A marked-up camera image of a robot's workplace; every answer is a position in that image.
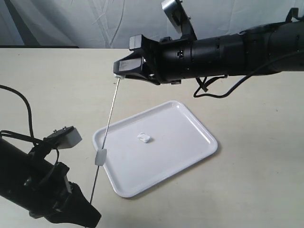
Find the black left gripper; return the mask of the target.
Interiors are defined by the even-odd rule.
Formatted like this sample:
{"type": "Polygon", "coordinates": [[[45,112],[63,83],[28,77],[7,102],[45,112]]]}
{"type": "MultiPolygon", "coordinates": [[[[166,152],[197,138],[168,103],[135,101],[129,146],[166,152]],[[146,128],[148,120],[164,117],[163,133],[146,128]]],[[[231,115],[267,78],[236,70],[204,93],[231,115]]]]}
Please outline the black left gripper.
{"type": "Polygon", "coordinates": [[[68,166],[62,162],[27,162],[21,167],[21,207],[55,211],[46,216],[51,223],[96,228],[101,214],[86,200],[80,187],[68,180],[68,166]]]}

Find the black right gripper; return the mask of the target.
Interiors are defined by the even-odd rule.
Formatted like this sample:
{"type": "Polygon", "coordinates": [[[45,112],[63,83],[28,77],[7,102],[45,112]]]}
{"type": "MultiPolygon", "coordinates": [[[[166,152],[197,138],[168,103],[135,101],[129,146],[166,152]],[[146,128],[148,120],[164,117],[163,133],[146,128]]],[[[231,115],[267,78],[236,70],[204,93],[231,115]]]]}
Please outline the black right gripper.
{"type": "Polygon", "coordinates": [[[114,62],[113,73],[120,78],[154,85],[179,84],[183,79],[195,77],[194,43],[189,38],[165,37],[155,41],[144,35],[132,36],[131,54],[114,62]]]}

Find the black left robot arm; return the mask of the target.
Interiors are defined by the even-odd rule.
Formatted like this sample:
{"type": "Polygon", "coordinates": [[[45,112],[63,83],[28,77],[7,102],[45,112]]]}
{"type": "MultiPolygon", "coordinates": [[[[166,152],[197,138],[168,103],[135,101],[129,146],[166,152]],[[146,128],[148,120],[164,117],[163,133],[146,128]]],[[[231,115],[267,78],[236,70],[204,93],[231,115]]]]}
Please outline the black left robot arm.
{"type": "Polygon", "coordinates": [[[101,214],[68,181],[69,167],[33,160],[4,139],[0,141],[0,195],[26,209],[34,219],[95,228],[101,214]]]}

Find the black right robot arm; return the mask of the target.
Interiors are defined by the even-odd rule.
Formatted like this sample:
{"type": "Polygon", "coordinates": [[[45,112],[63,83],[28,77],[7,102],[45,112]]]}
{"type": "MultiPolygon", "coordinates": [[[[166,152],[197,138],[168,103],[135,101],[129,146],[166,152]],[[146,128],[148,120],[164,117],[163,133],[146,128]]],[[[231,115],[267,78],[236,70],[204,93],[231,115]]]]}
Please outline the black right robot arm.
{"type": "Polygon", "coordinates": [[[304,24],[273,23],[239,34],[157,42],[130,38],[130,55],[116,61],[113,72],[155,85],[204,76],[271,75],[304,69],[304,24]]]}

